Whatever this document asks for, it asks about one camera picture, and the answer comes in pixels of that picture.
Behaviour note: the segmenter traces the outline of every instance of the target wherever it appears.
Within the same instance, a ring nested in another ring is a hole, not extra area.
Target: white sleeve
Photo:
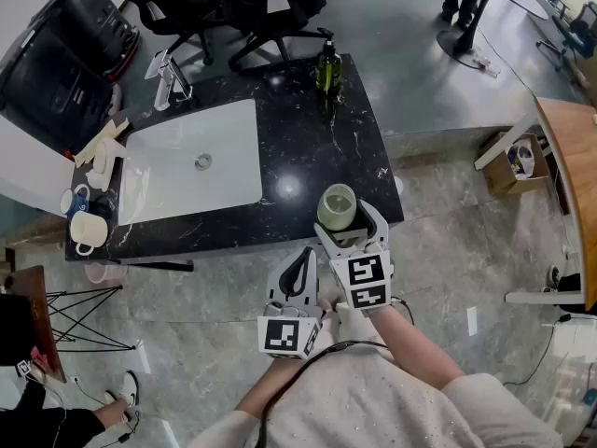
[[[188,448],[243,448],[258,422],[249,413],[229,413],[203,431]]]
[[[457,378],[442,393],[487,448],[563,447],[558,433],[487,373]]]

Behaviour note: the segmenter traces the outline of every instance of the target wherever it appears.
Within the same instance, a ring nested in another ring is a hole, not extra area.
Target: blue mug
[[[78,192],[82,189],[87,191],[87,196],[81,196]],[[79,184],[74,191],[67,189],[60,199],[60,211],[71,220],[76,212],[90,211],[90,188],[86,184]]]

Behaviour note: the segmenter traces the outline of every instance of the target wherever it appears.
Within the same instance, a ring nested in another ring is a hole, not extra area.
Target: black marble countertop
[[[319,199],[335,183],[353,188],[358,199],[374,205],[389,223],[401,222],[402,207],[380,129],[352,57],[342,59],[343,91],[334,100],[317,96],[316,60],[307,59],[205,80],[194,85],[194,100],[165,111],[147,102],[116,114],[116,124],[125,118],[131,123],[118,138],[126,145],[129,134],[166,119],[254,98],[263,198],[254,204],[118,226],[122,159],[117,159],[108,192],[92,189],[90,196],[90,211],[108,222],[106,243],[81,257],[67,235],[66,258],[166,260],[178,254],[311,238]],[[87,183],[85,173],[91,167],[75,169],[72,189]],[[356,220],[349,230],[357,225]]]

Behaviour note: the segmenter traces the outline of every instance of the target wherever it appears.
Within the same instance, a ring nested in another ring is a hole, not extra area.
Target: black chair
[[[139,7],[141,22],[156,35],[180,35],[168,48],[172,53],[193,35],[198,34],[205,54],[203,62],[212,64],[205,30],[225,25],[222,20],[209,20],[216,12],[216,0],[129,0]]]
[[[585,59],[591,58],[597,46],[597,5],[595,2],[588,2],[580,10],[578,16],[567,25],[563,19],[563,12],[560,16],[553,15],[553,22],[563,35],[563,49],[559,50],[548,41],[536,42],[537,47],[544,46],[558,54],[558,62],[555,63],[556,71],[560,71],[564,65],[564,55],[570,48],[575,54],[576,51]]]
[[[323,33],[302,30],[309,18],[319,13],[326,0],[288,0],[290,9],[268,13],[268,0],[222,0],[224,19],[241,30],[243,35],[250,35],[246,46],[229,58],[233,71],[239,70],[239,60],[258,49],[261,45],[275,41],[282,58],[288,61],[288,52],[283,41],[284,36],[308,36],[326,38]]]

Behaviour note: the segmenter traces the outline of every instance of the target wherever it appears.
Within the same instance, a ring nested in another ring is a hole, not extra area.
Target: drain
[[[200,154],[195,160],[195,169],[197,171],[205,171],[212,165],[212,156],[207,153]]]

